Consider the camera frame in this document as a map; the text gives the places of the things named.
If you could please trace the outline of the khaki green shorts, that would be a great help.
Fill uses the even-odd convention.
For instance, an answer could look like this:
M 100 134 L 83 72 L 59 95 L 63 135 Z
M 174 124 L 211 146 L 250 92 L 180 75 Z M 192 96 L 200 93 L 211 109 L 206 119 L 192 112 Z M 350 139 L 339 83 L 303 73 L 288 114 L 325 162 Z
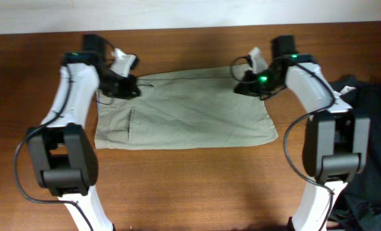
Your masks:
M 134 99 L 98 95 L 97 149 L 228 148 L 278 138 L 264 102 L 234 93 L 228 67 L 151 74 L 137 85 Z

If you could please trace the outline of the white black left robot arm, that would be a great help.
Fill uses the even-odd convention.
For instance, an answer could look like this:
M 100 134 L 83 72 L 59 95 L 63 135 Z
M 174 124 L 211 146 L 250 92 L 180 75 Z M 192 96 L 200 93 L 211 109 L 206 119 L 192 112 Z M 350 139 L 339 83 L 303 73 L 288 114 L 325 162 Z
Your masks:
M 98 159 L 85 133 L 96 91 L 112 99 L 140 96 L 130 72 L 139 58 L 124 53 L 97 34 L 82 37 L 80 51 L 65 53 L 53 104 L 41 124 L 29 128 L 18 147 L 27 145 L 38 185 L 63 204 L 79 230 L 114 230 L 105 215 L 96 183 Z

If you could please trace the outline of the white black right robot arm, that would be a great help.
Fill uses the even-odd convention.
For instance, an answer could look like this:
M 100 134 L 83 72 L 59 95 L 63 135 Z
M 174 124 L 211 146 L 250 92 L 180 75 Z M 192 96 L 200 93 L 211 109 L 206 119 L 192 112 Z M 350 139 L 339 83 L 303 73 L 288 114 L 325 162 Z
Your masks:
M 283 151 L 289 166 L 306 186 L 287 230 L 326 230 L 339 195 L 366 166 L 370 119 L 357 114 L 331 87 L 313 55 L 296 49 L 294 36 L 272 39 L 271 49 L 269 65 L 261 65 L 258 47 L 243 56 L 249 69 L 241 78 L 230 72 L 238 82 L 234 92 L 262 101 L 285 89 L 296 95 L 306 113 L 287 128 Z M 302 121 L 306 123 L 304 173 L 294 165 L 288 152 L 288 136 Z

